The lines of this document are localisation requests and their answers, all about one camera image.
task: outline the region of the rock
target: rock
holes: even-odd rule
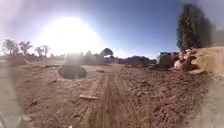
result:
[[[183,68],[183,62],[181,60],[178,60],[174,63],[174,68],[177,70],[181,70]]]

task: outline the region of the sky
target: sky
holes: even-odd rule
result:
[[[4,39],[9,38],[16,41],[31,41],[34,46],[45,43],[53,49],[52,51],[57,51],[56,53],[59,53],[60,49],[62,49],[60,52],[65,52],[66,48],[62,46],[66,44],[69,45],[70,51],[73,47],[78,50],[85,46],[86,49],[99,53],[102,48],[109,47],[118,57],[140,55],[155,58],[160,52],[178,51],[176,29],[183,2],[200,4],[206,11],[206,15],[213,19],[212,22],[220,29],[224,27],[220,18],[221,7],[223,7],[220,4],[222,5],[223,2],[213,1],[215,2],[210,0],[197,2],[193,0],[0,0],[0,40],[3,42]],[[59,38],[59,34],[56,36],[52,34],[58,31],[55,27],[60,26],[61,23],[67,24],[66,28],[75,28],[76,26],[70,25],[70,22],[61,20],[74,18],[82,22],[79,26],[85,26],[84,33],[91,35],[91,38],[81,36],[92,45],[80,44],[72,39],[81,38],[80,35],[67,36],[68,34],[65,33],[67,39],[63,41],[64,38]],[[54,29],[46,30],[49,26],[52,28],[52,24],[56,24],[53,26]],[[51,37],[51,40],[43,40],[46,37]]]

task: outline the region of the blue sky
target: blue sky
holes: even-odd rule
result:
[[[80,16],[112,47],[128,54],[156,56],[176,51],[178,0],[81,2]]]
[[[179,0],[15,0],[5,37],[32,40],[51,19],[79,17],[121,56],[177,51]]]

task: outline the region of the sandy soil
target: sandy soil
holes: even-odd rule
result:
[[[17,95],[34,127],[184,127],[200,108],[211,82],[206,74],[121,65],[86,66],[87,78],[66,80],[58,75],[58,68],[18,68]]]

